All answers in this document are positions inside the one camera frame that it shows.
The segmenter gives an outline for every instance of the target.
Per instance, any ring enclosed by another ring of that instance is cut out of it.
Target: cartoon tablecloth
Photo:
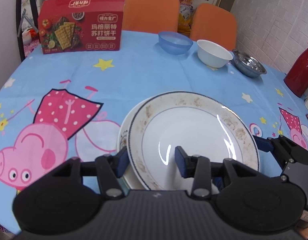
[[[158,36],[123,32],[121,50],[43,55],[36,48],[0,91],[0,224],[19,227],[11,211],[17,191],[71,157],[92,161],[114,154],[119,127],[140,101],[171,90],[212,97],[235,111],[252,134],[283,134],[308,149],[304,102],[284,84],[284,73],[242,75],[231,64],[209,68],[194,43],[174,56]],[[260,152],[261,172],[278,176],[273,156]],[[84,184],[99,192],[97,180]]]

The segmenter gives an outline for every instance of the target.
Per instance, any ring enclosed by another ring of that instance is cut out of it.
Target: orange chair
[[[191,40],[209,40],[232,50],[235,49],[236,35],[237,23],[233,14],[208,3],[197,7],[191,26]]]
[[[123,30],[177,32],[179,0],[125,0]]]

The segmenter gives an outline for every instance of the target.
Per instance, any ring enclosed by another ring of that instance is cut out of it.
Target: yellow snack bag
[[[178,16],[178,29],[179,33],[191,33],[190,23],[192,21],[192,3],[193,0],[179,0],[180,1],[180,14]]]

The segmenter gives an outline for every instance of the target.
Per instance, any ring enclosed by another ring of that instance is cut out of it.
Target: blue bowl
[[[158,43],[169,54],[180,55],[186,53],[193,45],[190,38],[174,32],[160,32]]]

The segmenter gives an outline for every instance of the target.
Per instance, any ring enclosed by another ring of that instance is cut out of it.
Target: cracker box
[[[124,1],[44,1],[38,17],[43,53],[119,50]]]

